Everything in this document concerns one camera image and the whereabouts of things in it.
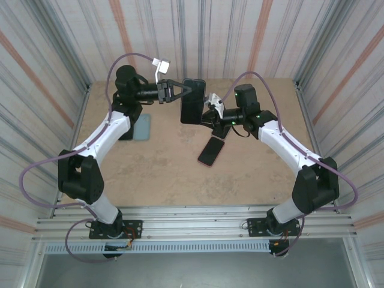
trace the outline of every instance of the black mounting plate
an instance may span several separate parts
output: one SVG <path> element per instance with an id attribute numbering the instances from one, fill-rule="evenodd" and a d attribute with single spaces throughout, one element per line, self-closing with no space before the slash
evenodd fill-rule
<path id="1" fill-rule="evenodd" d="M 298 220 L 287 223 L 287 225 L 284 226 L 284 231 L 278 235 L 274 235 L 268 230 L 265 218 L 249 218 L 247 219 L 247 226 L 250 237 L 282 236 L 285 231 L 288 231 L 288 236 L 297 236 L 300 231 Z"/>
<path id="2" fill-rule="evenodd" d="M 129 227 L 134 230 L 135 233 L 135 239 L 140 239 L 142 237 L 142 231 L 143 231 L 143 220 L 123 220 L 124 227 Z M 107 235 L 100 234 L 100 230 L 98 229 L 98 222 L 93 221 L 91 224 L 91 228 L 89 230 L 89 238 L 90 239 L 111 239 Z M 133 239 L 132 231 L 130 229 L 127 229 L 127 233 Z M 117 239 L 129 239 L 127 234 L 124 232 L 121 234 L 121 236 Z"/>

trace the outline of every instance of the wooden table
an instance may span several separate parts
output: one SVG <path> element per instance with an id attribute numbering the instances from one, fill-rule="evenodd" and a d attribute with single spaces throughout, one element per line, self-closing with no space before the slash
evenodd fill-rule
<path id="1" fill-rule="evenodd" d="M 266 80 L 279 106 L 283 125 L 306 147 L 311 147 L 298 99 L 290 79 Z M 275 113 L 262 83 L 245 79 L 256 88 L 263 110 Z M 207 80 L 206 93 L 223 97 L 231 80 Z M 79 134 L 84 141 L 107 113 L 105 82 L 92 86 Z M 115 91 L 110 83 L 110 96 Z M 235 96 L 226 100 L 235 105 Z M 117 142 L 105 157 L 101 172 L 105 193 L 116 206 L 241 205 L 285 201 L 292 193 L 295 177 L 272 149 L 252 136 L 240 138 L 230 132 L 226 144 L 211 168 L 197 158 L 211 136 L 211 130 L 180 123 L 180 102 L 144 106 L 151 114 L 151 135 L 145 142 Z M 64 196 L 63 202 L 72 201 Z"/>

